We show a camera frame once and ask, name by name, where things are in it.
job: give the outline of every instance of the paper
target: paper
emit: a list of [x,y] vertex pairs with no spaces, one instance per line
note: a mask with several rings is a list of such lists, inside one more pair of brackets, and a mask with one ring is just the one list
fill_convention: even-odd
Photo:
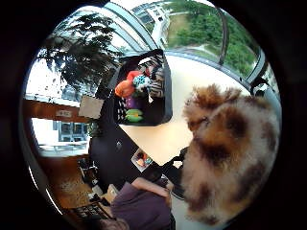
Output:
[[99,119],[105,100],[83,95],[80,103],[79,116]]

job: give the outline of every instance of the tree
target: tree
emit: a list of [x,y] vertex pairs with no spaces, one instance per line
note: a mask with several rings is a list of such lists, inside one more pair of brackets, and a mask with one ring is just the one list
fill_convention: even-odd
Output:
[[177,44],[186,46],[189,45],[190,36],[189,32],[185,29],[181,29],[177,32]]
[[110,50],[112,20],[97,12],[76,11],[46,38],[37,59],[77,91],[80,84],[107,86],[110,68],[118,66],[120,52]]
[[210,9],[210,7],[193,0],[171,1],[165,8],[173,12],[189,12],[191,18],[199,14],[206,14]]

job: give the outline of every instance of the desk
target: desk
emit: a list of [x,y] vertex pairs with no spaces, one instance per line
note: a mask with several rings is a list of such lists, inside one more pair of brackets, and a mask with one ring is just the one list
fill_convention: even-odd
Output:
[[242,89],[243,94],[248,94],[248,91],[236,80],[213,67],[183,57],[166,58],[172,73],[171,120],[159,126],[120,125],[136,145],[158,165],[163,165],[179,155],[180,150],[187,147],[192,140],[192,132],[182,116],[182,110],[194,86],[217,83],[221,89],[234,86]]

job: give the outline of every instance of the glass window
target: glass window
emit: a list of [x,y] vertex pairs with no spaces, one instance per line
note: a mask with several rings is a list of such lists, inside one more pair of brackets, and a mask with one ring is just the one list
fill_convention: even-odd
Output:
[[155,13],[155,15],[157,15],[157,16],[159,16],[159,15],[160,15],[160,13],[159,13],[157,10],[154,10],[153,12],[154,12],[154,13]]
[[112,45],[122,53],[133,51],[133,49],[131,48],[131,46],[129,46],[127,41],[116,33],[114,33],[113,35]]
[[55,121],[33,118],[33,130],[42,156],[68,156],[88,153],[88,135],[86,124],[59,123],[60,130],[54,130]]
[[218,61],[222,47],[222,21],[217,10],[195,1],[166,5],[170,15],[167,50]]
[[142,21],[144,24],[146,24],[146,23],[149,23],[149,22],[152,22],[152,21],[153,21],[153,19],[151,18],[151,16],[150,16],[150,15],[148,15],[148,14],[143,15],[143,16],[140,16],[139,18],[140,18],[140,20],[141,20],[141,21]]
[[[82,94],[94,96],[101,82],[108,84],[119,54],[110,49],[109,19],[90,9],[73,12],[46,38],[31,67],[26,99],[80,106]],[[93,23],[85,27],[88,20]]]
[[60,131],[62,134],[70,134],[70,124],[69,123],[62,123],[60,125]]
[[118,24],[123,30],[126,30],[127,33],[137,41],[137,43],[142,47],[143,50],[150,50],[150,47],[145,43],[145,41],[140,37],[140,35],[131,27],[127,22],[125,22],[122,18],[117,16],[111,11],[108,11],[104,8],[101,9],[101,13],[107,17],[112,18],[112,20]]
[[231,15],[224,11],[229,31],[229,43],[224,65],[246,79],[255,67],[259,48],[248,31]]
[[74,124],[73,125],[73,133],[74,134],[82,134],[83,133],[83,125],[82,124]]

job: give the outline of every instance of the black border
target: black border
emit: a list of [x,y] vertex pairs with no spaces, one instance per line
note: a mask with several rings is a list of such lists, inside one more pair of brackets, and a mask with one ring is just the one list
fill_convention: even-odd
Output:
[[[307,195],[304,149],[307,117],[305,8],[298,0],[214,0],[237,18],[263,48],[277,77],[283,109],[280,152],[269,183],[229,229],[297,229]],[[18,140],[24,77],[41,42],[86,1],[8,1],[1,14],[1,229],[72,229],[31,182]]]

